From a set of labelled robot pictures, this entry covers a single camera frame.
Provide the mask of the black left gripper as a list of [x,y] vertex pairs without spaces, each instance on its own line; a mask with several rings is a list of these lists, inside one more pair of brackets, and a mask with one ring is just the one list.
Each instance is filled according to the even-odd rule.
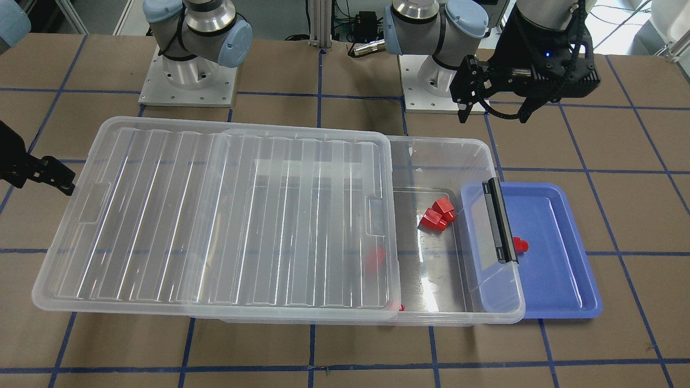
[[586,98],[601,85],[591,45],[583,22],[570,22],[565,30],[508,22],[491,58],[465,56],[451,81],[459,123],[467,122],[475,106],[487,115],[486,100],[502,92],[524,98],[520,123],[545,103]]

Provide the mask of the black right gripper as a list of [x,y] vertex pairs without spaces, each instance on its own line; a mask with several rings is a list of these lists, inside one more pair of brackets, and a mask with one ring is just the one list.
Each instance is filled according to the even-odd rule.
[[41,159],[27,153],[25,142],[10,126],[1,121],[1,179],[22,189],[28,179],[52,186],[71,196],[75,189],[75,172],[52,156]]

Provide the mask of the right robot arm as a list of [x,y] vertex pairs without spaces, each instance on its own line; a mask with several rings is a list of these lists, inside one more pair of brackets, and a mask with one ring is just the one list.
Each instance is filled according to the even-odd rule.
[[[252,28],[231,1],[145,1],[143,14],[157,42],[140,93],[145,106],[229,107],[237,69],[252,44]],[[2,123],[1,178],[21,189],[28,180],[70,196],[75,173],[52,156],[37,158]]]

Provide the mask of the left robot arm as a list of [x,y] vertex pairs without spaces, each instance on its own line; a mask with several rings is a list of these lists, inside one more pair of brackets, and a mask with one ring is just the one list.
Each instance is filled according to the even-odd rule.
[[386,50],[425,55],[429,91],[448,95],[465,123],[473,106],[526,123],[547,103],[584,98],[601,85],[585,1],[517,1],[492,56],[476,51],[490,30],[494,1],[392,1]]

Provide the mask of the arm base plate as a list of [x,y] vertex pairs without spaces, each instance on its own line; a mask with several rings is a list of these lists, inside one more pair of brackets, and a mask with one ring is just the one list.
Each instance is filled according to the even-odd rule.
[[145,106],[231,108],[238,68],[227,68],[197,57],[173,61],[158,53],[141,86]]
[[405,108],[412,113],[456,114],[450,85],[456,70],[439,65],[431,55],[399,55]]

